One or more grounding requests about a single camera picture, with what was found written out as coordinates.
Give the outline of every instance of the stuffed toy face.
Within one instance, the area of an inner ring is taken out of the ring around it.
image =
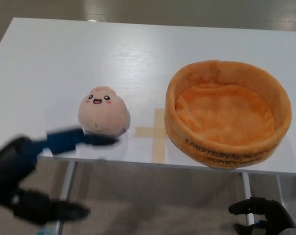
[[[78,121],[88,132],[118,135],[127,125],[124,101],[109,87],[96,87],[82,100]]]

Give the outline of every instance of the gray floor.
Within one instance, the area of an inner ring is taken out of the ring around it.
[[[296,0],[1,0],[0,41],[13,17],[296,31]],[[24,185],[56,197],[65,169],[42,160]],[[279,199],[274,176],[250,179],[254,196]],[[245,223],[227,212],[244,198],[234,173],[83,163],[71,198],[93,213],[66,225],[64,235],[230,235],[232,223]],[[36,231],[0,208],[0,235]]]

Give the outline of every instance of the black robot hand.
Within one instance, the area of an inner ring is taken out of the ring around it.
[[[78,203],[50,200],[47,194],[18,188],[0,198],[0,205],[15,217],[38,226],[54,221],[77,221],[89,216],[90,210]]]
[[[266,217],[266,221],[250,226],[236,224],[235,230],[239,235],[250,234],[254,228],[266,229],[267,235],[278,235],[285,229],[296,227],[288,212],[279,202],[265,198],[251,197],[235,203],[229,207],[229,212],[235,215],[262,214]]]

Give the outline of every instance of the beige tape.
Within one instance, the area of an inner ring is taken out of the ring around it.
[[[164,109],[155,109],[153,127],[135,127],[134,137],[152,138],[152,163],[164,164],[166,155],[166,138],[164,126]]]

